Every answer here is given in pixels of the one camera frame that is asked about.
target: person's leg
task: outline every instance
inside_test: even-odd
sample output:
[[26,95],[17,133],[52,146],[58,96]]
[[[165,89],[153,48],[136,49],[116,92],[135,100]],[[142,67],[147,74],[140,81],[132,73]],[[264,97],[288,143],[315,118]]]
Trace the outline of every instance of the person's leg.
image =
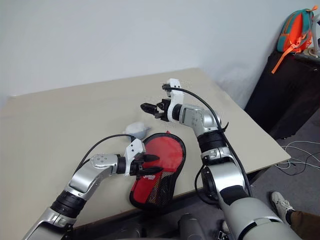
[[285,200],[281,193],[274,191],[270,196],[271,203],[275,206],[278,216],[303,240],[320,238],[320,216],[296,211]]

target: sneaker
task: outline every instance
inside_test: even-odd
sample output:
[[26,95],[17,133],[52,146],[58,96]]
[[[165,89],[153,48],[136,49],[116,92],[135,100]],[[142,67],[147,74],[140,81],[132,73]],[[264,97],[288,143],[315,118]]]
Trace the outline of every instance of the sneaker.
[[289,210],[295,211],[294,208],[290,205],[290,202],[288,200],[285,200],[281,193],[277,191],[271,193],[270,201],[276,208],[279,218],[281,218],[284,223],[290,226],[286,219],[286,214]]

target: beige table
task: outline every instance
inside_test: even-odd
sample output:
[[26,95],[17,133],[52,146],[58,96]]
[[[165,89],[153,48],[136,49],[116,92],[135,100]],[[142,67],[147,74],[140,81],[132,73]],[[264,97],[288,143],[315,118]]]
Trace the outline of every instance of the beige table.
[[[290,156],[199,69],[92,83],[12,97],[1,111],[0,239],[21,239],[64,189],[87,150],[103,137],[122,133],[133,122],[151,127],[149,135],[169,130],[186,146],[186,161],[175,195],[194,189],[201,166],[192,129],[154,119],[140,104],[166,97],[162,83],[179,79],[215,109],[246,172]],[[197,104],[185,96],[185,103]],[[110,139],[92,153],[123,154],[128,140]],[[134,177],[116,175],[102,182],[78,216],[76,226],[133,209],[129,192]]]

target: brown pants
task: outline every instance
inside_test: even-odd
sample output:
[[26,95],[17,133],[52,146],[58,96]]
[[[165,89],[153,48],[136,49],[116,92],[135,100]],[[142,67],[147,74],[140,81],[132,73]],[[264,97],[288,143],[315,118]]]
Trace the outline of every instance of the brown pants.
[[320,240],[320,216],[295,211],[291,214],[291,228],[303,240]]

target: black cable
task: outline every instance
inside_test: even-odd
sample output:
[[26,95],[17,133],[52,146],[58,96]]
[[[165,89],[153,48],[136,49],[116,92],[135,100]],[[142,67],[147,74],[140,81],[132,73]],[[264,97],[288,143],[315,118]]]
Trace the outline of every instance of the black cable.
[[79,163],[79,165],[76,167],[76,169],[75,169],[73,174],[75,174],[85,163],[87,163],[89,161],[89,159],[86,160],[86,158],[92,152],[92,150],[96,148],[96,146],[98,146],[100,143],[104,142],[105,140],[108,140],[108,139],[111,139],[111,138],[115,138],[115,137],[130,137],[131,138],[131,142],[136,139],[135,136],[130,135],[130,134],[115,134],[115,135],[107,136],[107,137],[101,139],[95,145],[93,145],[90,148],[90,150],[84,155],[84,157],[82,158],[82,160]]
[[308,161],[308,159],[309,159],[310,157],[312,157],[313,155],[316,155],[316,154],[320,154],[320,151],[319,151],[319,152],[315,152],[315,153],[313,153],[313,154],[310,154],[310,155],[305,159],[304,168],[303,168],[303,170],[300,171],[300,172],[296,172],[296,173],[290,174],[290,173],[287,173],[287,172],[283,171],[282,169],[280,169],[280,168],[278,168],[278,167],[277,167],[277,169],[279,169],[281,172],[283,172],[284,174],[286,174],[286,175],[288,175],[288,176],[295,176],[295,175],[298,175],[298,174],[302,174],[302,173],[306,170],[306,168],[307,168],[307,161]]
[[200,170],[198,171],[198,173],[197,173],[196,176],[195,176],[195,179],[194,179],[194,190],[195,190],[195,193],[196,193],[197,196],[201,199],[201,201],[205,202],[206,204],[219,206],[219,202],[218,202],[218,201],[209,202],[209,201],[205,200],[205,199],[200,195],[200,192],[199,192],[199,190],[198,190],[197,181],[198,181],[199,175],[200,175],[200,173],[201,173],[201,170],[204,168],[204,166],[205,166],[205,165],[202,165],[202,166],[201,166]]
[[245,183],[245,186],[246,186],[248,195],[249,195],[250,197],[252,197],[252,196],[253,196],[253,193],[252,193],[252,190],[251,190],[251,187],[250,187],[250,183],[249,183],[249,180],[248,180],[248,177],[247,177],[245,168],[244,168],[244,166],[242,165],[242,163],[241,163],[239,157],[237,156],[235,150],[234,150],[233,147],[231,146],[230,142],[228,141],[228,139],[227,139],[227,137],[226,137],[226,135],[225,135],[225,133],[224,133],[225,128],[223,129],[223,128],[221,127],[221,124],[220,124],[220,122],[219,122],[219,120],[218,120],[218,117],[217,117],[215,111],[210,107],[210,105],[209,105],[205,100],[203,100],[201,97],[199,97],[198,95],[196,95],[195,93],[193,93],[193,92],[191,92],[191,91],[189,91],[189,90],[185,90],[185,89],[183,89],[183,88],[178,88],[178,87],[168,87],[168,86],[166,86],[166,85],[163,85],[163,86],[162,86],[162,89],[164,89],[164,90],[176,90],[176,91],[180,91],[180,92],[187,93],[187,94],[193,96],[194,98],[198,99],[200,102],[202,102],[202,103],[210,110],[210,112],[212,113],[212,115],[213,115],[213,117],[214,117],[214,120],[215,120],[215,122],[216,122],[216,124],[217,124],[218,130],[221,132],[221,135],[222,135],[222,137],[223,137],[223,140],[224,140],[224,141],[226,142],[226,144],[228,145],[230,151],[233,153],[234,158],[235,158],[235,160],[237,161],[237,163],[238,163],[238,165],[239,165],[239,167],[240,167],[240,170],[241,170],[242,175],[243,175],[243,178],[244,178],[244,183]]

